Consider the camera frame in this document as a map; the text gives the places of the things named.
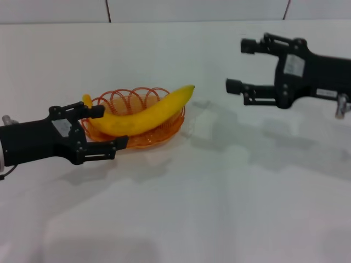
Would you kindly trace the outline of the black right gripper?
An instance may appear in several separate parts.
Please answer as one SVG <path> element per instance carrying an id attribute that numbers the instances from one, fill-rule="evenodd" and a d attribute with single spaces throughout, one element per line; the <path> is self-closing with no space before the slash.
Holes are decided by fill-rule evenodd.
<path id="1" fill-rule="evenodd" d="M 287 106 L 303 97 L 333 100 L 346 94 L 351 102 L 351 59 L 318 55 L 304 39 L 288 39 L 265 33 L 260 41 L 243 38 L 241 52 L 279 57 L 275 82 L 287 83 Z"/>

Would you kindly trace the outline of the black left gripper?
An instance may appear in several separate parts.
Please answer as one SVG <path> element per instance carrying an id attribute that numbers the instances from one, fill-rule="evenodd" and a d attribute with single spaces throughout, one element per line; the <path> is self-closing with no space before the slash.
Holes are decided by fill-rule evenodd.
<path id="1" fill-rule="evenodd" d="M 87 142 L 80 119 L 102 118 L 105 107 L 86 106 L 82 101 L 64 107 L 52 106 L 38 121 L 0 127 L 0 164 L 19 165 L 50 157 L 77 164 L 77 143 Z"/>

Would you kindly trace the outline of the yellow banana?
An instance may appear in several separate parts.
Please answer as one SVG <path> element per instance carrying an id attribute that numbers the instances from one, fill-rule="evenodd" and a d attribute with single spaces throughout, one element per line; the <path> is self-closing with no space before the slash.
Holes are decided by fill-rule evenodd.
<path id="1" fill-rule="evenodd" d="M 88 118 L 99 132 L 109 136 L 134 136 L 152 130 L 179 113 L 193 95 L 195 86 L 186 85 L 138 113 L 118 116 L 104 112 L 100 118 Z"/>

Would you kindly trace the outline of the orange wire basket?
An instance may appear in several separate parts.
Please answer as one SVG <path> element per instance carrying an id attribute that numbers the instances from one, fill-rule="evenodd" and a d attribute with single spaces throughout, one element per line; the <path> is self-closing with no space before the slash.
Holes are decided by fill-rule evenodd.
<path id="1" fill-rule="evenodd" d="M 117 89 L 105 92 L 92 100 L 94 105 L 104 105 L 107 112 L 118 116 L 138 113 L 156 104 L 167 96 L 169 91 L 163 88 L 139 87 Z M 129 137 L 127 148 L 142 149 L 168 142 L 180 131 L 185 120 L 185 108 L 158 127 L 145 133 Z"/>

